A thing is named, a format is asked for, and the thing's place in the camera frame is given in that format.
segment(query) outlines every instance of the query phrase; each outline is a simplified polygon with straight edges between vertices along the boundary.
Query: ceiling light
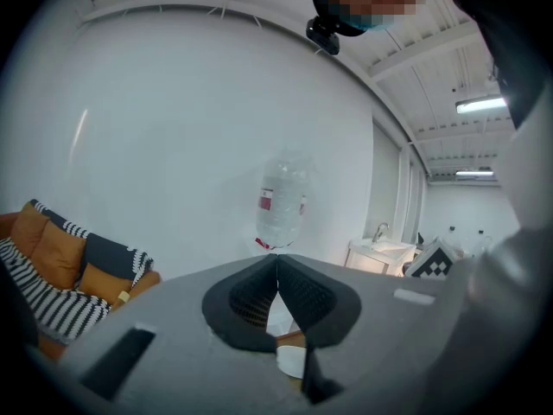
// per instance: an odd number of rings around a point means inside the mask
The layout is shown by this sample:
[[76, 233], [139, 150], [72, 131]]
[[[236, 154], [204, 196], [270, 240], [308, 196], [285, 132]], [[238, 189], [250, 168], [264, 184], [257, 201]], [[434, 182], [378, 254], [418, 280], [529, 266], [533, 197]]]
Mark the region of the ceiling light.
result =
[[465, 114], [467, 112], [481, 111], [483, 109], [492, 109], [494, 107], [504, 107], [507, 103], [503, 97], [484, 97], [481, 99], [465, 100], [455, 103], [458, 114]]
[[491, 170], [458, 170], [456, 176], [493, 176]]

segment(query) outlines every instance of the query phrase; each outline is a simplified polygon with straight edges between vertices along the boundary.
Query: black camera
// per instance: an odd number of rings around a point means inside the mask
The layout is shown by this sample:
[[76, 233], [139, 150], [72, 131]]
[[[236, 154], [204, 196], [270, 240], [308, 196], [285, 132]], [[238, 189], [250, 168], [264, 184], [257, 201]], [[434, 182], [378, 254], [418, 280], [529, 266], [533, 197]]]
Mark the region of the black camera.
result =
[[308, 21], [305, 30], [306, 36], [330, 55], [340, 52], [340, 40], [338, 36], [325, 25], [319, 16]]
[[355, 37], [365, 32], [363, 29], [343, 22], [336, 15], [336, 11], [334, 13], [331, 11], [333, 5], [328, 0], [313, 0], [313, 5], [317, 11], [317, 17], [308, 21], [306, 35], [309, 40], [330, 55], [337, 55], [340, 52], [340, 41], [336, 34]]

